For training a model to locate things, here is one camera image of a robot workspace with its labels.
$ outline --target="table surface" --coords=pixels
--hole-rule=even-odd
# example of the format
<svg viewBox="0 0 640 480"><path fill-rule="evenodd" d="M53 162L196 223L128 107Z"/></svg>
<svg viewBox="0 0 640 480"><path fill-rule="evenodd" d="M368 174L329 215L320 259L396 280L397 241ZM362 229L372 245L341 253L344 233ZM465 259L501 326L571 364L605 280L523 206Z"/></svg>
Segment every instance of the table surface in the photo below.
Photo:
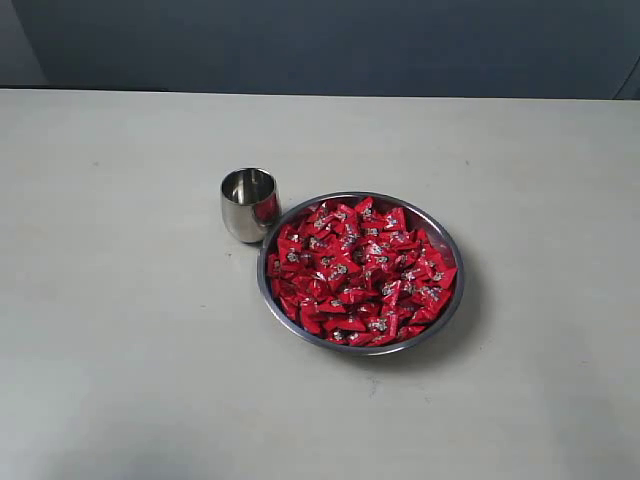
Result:
<svg viewBox="0 0 640 480"><path fill-rule="evenodd" d="M0 477L640 478L640 104L0 91ZM468 270L415 349L289 333L219 215L370 190Z"/></svg>

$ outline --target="stainless steel cup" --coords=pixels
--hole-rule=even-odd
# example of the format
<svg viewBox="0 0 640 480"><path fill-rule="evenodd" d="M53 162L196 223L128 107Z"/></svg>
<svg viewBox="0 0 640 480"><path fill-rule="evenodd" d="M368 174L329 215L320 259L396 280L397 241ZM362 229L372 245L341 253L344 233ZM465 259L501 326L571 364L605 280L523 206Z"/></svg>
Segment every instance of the stainless steel cup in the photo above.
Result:
<svg viewBox="0 0 640 480"><path fill-rule="evenodd" d="M220 187L222 220L241 242L262 240L280 217L276 180L260 168L231 172Z"/></svg>

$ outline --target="pile of candies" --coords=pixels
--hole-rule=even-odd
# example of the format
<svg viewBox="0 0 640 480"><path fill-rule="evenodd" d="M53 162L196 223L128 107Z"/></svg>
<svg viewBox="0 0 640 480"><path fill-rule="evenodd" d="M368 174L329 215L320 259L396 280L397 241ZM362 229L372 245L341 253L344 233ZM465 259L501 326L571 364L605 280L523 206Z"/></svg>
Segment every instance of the pile of candies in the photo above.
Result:
<svg viewBox="0 0 640 480"><path fill-rule="evenodd" d="M376 347L415 337L451 297L447 267L404 210L386 214L368 197L354 208L322 203L285 225L268 257L271 291L283 312L329 342Z"/></svg>

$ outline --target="gray wall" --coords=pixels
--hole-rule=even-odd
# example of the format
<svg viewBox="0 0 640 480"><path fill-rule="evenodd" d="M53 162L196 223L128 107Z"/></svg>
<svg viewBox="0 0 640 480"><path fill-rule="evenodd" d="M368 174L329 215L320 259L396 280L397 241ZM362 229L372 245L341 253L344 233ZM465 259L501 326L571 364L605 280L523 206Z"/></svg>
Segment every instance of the gray wall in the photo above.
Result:
<svg viewBox="0 0 640 480"><path fill-rule="evenodd" d="M46 83L11 0L0 0L0 85Z"/></svg>
<svg viewBox="0 0 640 480"><path fill-rule="evenodd" d="M640 54L638 0L14 3L66 86L612 98Z"/></svg>

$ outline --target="cup rim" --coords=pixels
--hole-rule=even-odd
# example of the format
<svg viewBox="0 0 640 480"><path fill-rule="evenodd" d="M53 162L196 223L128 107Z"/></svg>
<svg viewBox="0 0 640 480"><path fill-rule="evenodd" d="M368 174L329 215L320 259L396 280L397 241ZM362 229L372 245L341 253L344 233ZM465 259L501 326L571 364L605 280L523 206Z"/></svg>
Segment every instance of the cup rim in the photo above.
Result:
<svg viewBox="0 0 640 480"><path fill-rule="evenodd" d="M236 202L234 200L232 200L231 198L229 198L227 196L227 194L224 191L224 184L225 182L233 175L237 175L240 172L246 172L246 171L259 171L261 173L264 173L267 177L269 177L273 183L273 188L271 189L271 191L269 192L268 195L266 195L264 198L261 198L255 202L251 202L251 203L239 203ZM236 170L233 170L229 173L227 173L224 178L222 179L222 182L220 182L220 194L222 195L222 198L224 198L227 202L233 204L233 205L238 205L241 207L251 207L254 205L257 205L259 203L264 202L265 200L267 200L270 196L272 196L274 194L274 192L277 190L277 185L276 185L276 178L271 175L271 173L269 173L267 170L265 170L264 168L260 168L260 167L242 167L242 168L237 168Z"/></svg>

